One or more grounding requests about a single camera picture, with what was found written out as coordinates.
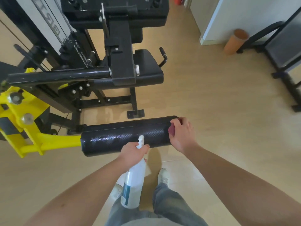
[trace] black foam pad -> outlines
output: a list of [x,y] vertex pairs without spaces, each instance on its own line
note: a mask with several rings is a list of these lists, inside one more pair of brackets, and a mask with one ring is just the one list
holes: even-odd
[[125,121],[87,126],[80,138],[85,156],[120,152],[128,142],[138,142],[144,135],[144,144],[151,148],[170,145],[168,128],[177,116]]

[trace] spray bottle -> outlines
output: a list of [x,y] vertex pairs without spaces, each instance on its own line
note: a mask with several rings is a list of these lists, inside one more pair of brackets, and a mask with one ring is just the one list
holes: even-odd
[[[138,149],[142,148],[144,144],[144,136],[139,136]],[[140,204],[141,190],[144,182],[146,162],[142,159],[135,166],[131,167],[128,172],[126,172],[126,178],[124,180],[121,204],[128,208],[137,208]]]

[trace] gray jeans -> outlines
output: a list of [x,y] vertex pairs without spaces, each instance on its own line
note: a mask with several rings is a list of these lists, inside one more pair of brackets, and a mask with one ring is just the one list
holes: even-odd
[[164,183],[160,183],[153,194],[154,212],[127,209],[117,198],[112,206],[105,226],[121,226],[132,220],[141,218],[167,218],[183,226],[208,226],[206,222],[187,205],[184,199],[175,191],[172,191]]

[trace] forearm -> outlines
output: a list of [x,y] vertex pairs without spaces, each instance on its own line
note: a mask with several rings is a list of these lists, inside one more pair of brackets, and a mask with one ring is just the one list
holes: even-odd
[[92,225],[125,171],[119,158],[113,160],[54,198],[25,225]]
[[270,183],[193,146],[185,153],[241,225],[299,225],[301,205]]

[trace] shoe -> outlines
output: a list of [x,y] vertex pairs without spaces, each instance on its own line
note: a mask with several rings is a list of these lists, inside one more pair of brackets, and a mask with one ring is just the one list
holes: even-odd
[[165,183],[167,186],[169,185],[169,172],[165,168],[162,168],[158,175],[158,185],[161,182]]
[[122,190],[122,186],[120,186],[119,184],[115,184],[114,188],[110,193],[110,197],[113,198],[114,201],[116,201],[122,195]]

